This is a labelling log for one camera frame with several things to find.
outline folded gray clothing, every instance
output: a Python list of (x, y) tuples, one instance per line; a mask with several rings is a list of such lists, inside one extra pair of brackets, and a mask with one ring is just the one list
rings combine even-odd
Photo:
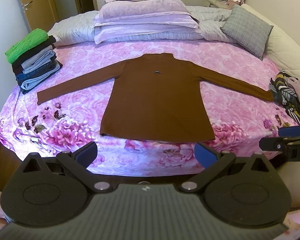
[(41, 50), (39, 53), (37, 53), (33, 57), (27, 59), (25, 62), (23, 62), (21, 64), (21, 66), (22, 66), (23, 69), (27, 69), (27, 68), (29, 68), (31, 66), (37, 65), (37, 63), (39, 61), (42, 61), (42, 59), (44, 59), (44, 58), (46, 58), (48, 56), (48, 53), (51, 54), (52, 52), (55, 54), (55, 52), (53, 51), (52, 45), (50, 45), (50, 46), (44, 48), (43, 50)]
[(23, 81), (23, 83), (21, 84), (21, 88), (23, 88), (24, 90), (30, 90), (30, 89), (34, 88), (42, 80), (47, 78), (50, 74), (58, 71), (59, 68), (60, 68), (59, 62), (57, 60), (55, 60), (53, 62), (53, 65), (51, 65), (51, 67), (48, 69), (48, 71), (46, 73), (44, 73), (41, 76), (31, 78), (31, 79), (27, 79), (27, 80)]

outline shirt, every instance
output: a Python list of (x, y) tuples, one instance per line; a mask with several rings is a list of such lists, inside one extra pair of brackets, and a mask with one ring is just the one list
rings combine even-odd
[(179, 143), (213, 140), (200, 81), (274, 100), (271, 91), (162, 53), (124, 60), (40, 91), (38, 105), (111, 78), (114, 86), (100, 127), (103, 136)]

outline pink floral bedsheet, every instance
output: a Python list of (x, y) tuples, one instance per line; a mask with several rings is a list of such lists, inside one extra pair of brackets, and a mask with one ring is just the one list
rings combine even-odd
[[(234, 44), (207, 41), (80, 43), (56, 49), (63, 68), (30, 93), (15, 87), (0, 113), (0, 141), (23, 160), (29, 152), (55, 156), (75, 151), (90, 141), (98, 158), (88, 168), (99, 174), (164, 176), (203, 170), (193, 155), (194, 144), (136, 141), (99, 135), (100, 122), (114, 80), (70, 93), (40, 106), (37, 92), (113, 63), (145, 53), (173, 53), (177, 59), (242, 79), (265, 90), (278, 70), (267, 57), (260, 61)], [(238, 156), (261, 153), (259, 140), (279, 127), (296, 125), (273, 102), (201, 82), (201, 93), (216, 139), (208, 145)], [(268, 158), (276, 153), (265, 152)]]

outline stack of folded clothes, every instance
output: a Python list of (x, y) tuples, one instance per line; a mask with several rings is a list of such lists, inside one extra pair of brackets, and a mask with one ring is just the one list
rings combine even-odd
[(44, 30), (35, 29), (5, 53), (23, 94), (62, 68), (53, 51), (55, 42)]

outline stack of pillows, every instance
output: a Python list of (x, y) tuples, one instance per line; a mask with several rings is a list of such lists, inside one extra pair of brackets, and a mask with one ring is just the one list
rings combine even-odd
[(106, 0), (94, 19), (94, 26), (99, 27), (95, 29), (96, 44), (149, 34), (158, 34), (157, 39), (167, 39), (162, 35), (178, 35), (180, 40), (201, 37), (199, 21), (180, 0)]
[(35, 29), (5, 54), (23, 94), (55, 74), (62, 64), (58, 62), (56, 39), (41, 29)]

